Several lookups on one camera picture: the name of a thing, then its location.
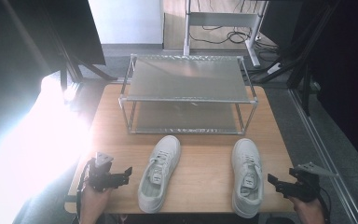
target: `white shoe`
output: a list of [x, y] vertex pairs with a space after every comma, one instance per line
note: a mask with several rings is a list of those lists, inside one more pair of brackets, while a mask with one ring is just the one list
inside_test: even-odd
[[180, 154], [180, 143], [174, 136], [167, 135], [156, 144], [138, 188], [138, 204], [142, 211], [157, 213], [161, 209]]
[[240, 217], [254, 217], [264, 194], [261, 160], [255, 143], [240, 139], [232, 151], [231, 163], [235, 175], [232, 208]]

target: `shoe tongue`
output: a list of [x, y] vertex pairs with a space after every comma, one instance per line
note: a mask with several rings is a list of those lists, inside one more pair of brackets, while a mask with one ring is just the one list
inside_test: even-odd
[[254, 166], [248, 165], [246, 171], [241, 183], [241, 194], [244, 194], [244, 196], [248, 195], [250, 190], [257, 188], [257, 173], [255, 172]]
[[156, 164], [153, 167], [151, 167], [149, 176], [150, 176], [150, 182], [152, 182], [153, 184], [161, 185], [162, 166]]

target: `wooden floor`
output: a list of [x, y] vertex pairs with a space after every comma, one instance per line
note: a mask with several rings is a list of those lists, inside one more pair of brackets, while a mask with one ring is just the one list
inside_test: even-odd
[[[226, 12], [240, 13], [242, 0], [199, 0], [191, 2], [191, 11], [201, 12]], [[257, 12], [256, 1], [245, 1], [242, 12]], [[186, 27], [186, 0], [164, 0], [164, 48], [165, 49], [183, 49]], [[234, 30], [234, 27], [221, 27], [214, 30], [213, 27], [190, 27], [190, 34], [195, 39], [202, 39], [210, 42], [222, 42], [227, 39], [227, 34]], [[236, 28], [236, 31], [249, 33], [249, 28]], [[234, 41], [241, 41], [239, 37], [233, 36]], [[225, 41], [221, 44], [212, 44], [205, 41], [190, 40], [191, 49], [246, 49], [245, 44], [234, 44], [231, 41]]]

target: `person's left hand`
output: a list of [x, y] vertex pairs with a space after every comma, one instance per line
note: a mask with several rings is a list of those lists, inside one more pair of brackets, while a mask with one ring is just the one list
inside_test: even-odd
[[95, 224], [97, 222], [109, 201], [112, 190], [105, 189], [103, 192], [98, 192], [90, 186], [88, 180], [85, 181], [81, 194], [79, 224]]

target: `white metal desk frame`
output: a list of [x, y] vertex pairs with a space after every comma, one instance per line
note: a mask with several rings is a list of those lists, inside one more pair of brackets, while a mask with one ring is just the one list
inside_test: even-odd
[[250, 39], [245, 41], [249, 56], [254, 67], [260, 67], [255, 50], [253, 49], [255, 38], [260, 28], [261, 20], [265, 12], [267, 1], [262, 1], [257, 14], [243, 13], [217, 13], [217, 12], [191, 12], [191, 0], [186, 0], [186, 32], [183, 46], [184, 55], [190, 54], [190, 26], [232, 26], [252, 27]]

